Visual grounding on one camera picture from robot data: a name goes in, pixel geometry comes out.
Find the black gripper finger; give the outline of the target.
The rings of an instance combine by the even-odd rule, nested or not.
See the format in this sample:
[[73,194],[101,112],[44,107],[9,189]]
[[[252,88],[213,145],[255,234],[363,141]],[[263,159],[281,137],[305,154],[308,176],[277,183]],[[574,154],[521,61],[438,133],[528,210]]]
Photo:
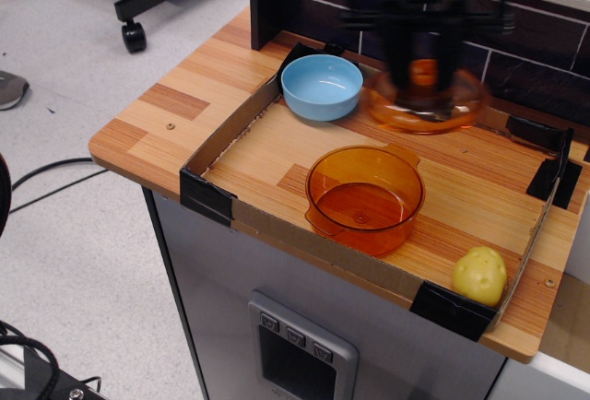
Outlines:
[[459,65],[464,35],[461,30],[441,30],[436,40],[438,77],[436,83],[436,112],[449,112],[453,107],[454,75]]
[[384,60],[388,68],[384,81],[384,92],[395,105],[409,105],[410,75],[409,65],[412,61],[411,29],[381,29]]

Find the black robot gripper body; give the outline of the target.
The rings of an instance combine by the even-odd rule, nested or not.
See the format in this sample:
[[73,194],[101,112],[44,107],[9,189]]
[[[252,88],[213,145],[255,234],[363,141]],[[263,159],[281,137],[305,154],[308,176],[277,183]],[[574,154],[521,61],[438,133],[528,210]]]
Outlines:
[[514,29],[507,0],[346,0],[341,20],[348,29],[378,30],[387,26],[438,31],[457,25],[469,32]]

